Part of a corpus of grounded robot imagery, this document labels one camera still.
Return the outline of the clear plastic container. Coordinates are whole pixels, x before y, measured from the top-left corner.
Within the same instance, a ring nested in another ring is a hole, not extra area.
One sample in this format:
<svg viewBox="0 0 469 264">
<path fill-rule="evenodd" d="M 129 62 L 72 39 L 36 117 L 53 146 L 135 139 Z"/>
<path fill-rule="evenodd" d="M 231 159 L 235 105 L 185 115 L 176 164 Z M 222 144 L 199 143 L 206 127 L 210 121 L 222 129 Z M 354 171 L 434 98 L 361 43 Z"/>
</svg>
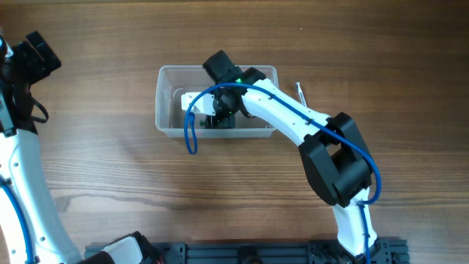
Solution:
<svg viewBox="0 0 469 264">
<path fill-rule="evenodd" d="M 170 138 L 184 136 L 185 111 L 181 108 L 181 95 L 201 92 L 214 81 L 201 65 L 165 65 L 159 70 L 155 92 L 155 126 Z M 197 114 L 195 132 L 197 139 L 269 138 L 276 130 L 260 118 L 247 118 L 241 112 L 235 114 L 235 128 L 206 129 L 199 125 L 205 120 Z"/>
</svg>

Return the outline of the small silver wrench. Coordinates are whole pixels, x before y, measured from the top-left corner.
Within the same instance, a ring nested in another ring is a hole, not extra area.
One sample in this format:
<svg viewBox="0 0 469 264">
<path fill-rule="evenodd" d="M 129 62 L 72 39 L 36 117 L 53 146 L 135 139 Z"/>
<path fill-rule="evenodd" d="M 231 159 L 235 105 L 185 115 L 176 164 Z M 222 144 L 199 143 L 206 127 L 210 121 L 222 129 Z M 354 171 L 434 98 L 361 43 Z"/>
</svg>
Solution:
<svg viewBox="0 0 469 264">
<path fill-rule="evenodd" d="M 300 99 L 300 103 L 301 103 L 303 106 L 307 107 L 306 99 L 305 99 L 305 96 L 304 96 L 304 94 L 303 94 L 303 90 L 301 89 L 301 86 L 300 86 L 300 82 L 299 82 L 299 81 L 297 81 L 297 82 L 295 83 L 295 88 L 296 88 L 296 91 L 297 91 L 297 93 L 298 93 L 298 97 L 299 97 L 299 99 Z"/>
</svg>

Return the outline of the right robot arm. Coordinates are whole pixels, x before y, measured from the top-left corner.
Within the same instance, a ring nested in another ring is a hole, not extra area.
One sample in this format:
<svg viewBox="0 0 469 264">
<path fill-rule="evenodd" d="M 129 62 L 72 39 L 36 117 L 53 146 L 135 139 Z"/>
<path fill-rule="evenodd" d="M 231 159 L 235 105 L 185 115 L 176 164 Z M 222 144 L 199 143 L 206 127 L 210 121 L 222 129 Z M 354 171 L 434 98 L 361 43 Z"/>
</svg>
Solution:
<svg viewBox="0 0 469 264">
<path fill-rule="evenodd" d="M 296 144 L 309 185 L 333 208 L 339 244 L 351 256 L 370 261 L 377 234 L 369 205 L 377 196 L 369 192 L 381 181 L 355 121 L 344 112 L 331 117 L 302 105 L 255 67 L 241 70 L 224 51 L 202 67 L 215 82 L 215 117 L 240 111 L 268 122 Z"/>
</svg>

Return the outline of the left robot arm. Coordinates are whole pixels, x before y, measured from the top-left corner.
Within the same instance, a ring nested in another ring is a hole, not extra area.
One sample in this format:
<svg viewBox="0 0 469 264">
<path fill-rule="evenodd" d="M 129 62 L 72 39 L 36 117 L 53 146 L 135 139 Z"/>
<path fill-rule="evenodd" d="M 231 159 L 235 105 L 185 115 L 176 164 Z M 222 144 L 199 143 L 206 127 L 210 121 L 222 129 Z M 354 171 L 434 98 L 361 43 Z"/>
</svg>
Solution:
<svg viewBox="0 0 469 264">
<path fill-rule="evenodd" d="M 33 84 L 62 65 L 39 32 L 1 40 L 1 229 L 11 263 L 162 263 L 140 232 L 85 258 L 67 234 L 45 179 L 36 125 L 48 121 Z"/>
</svg>

